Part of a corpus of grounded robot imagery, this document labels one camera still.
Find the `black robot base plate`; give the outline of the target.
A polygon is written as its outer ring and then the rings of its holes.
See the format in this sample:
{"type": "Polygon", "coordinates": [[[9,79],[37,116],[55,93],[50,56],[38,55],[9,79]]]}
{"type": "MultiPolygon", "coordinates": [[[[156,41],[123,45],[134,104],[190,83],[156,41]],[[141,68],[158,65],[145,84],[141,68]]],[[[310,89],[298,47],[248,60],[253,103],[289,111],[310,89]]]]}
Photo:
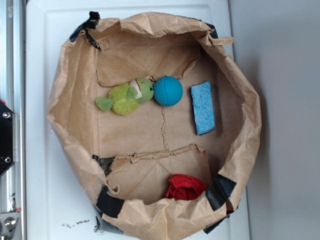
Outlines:
{"type": "Polygon", "coordinates": [[[0,101],[0,177],[14,164],[14,112],[0,101]]]}

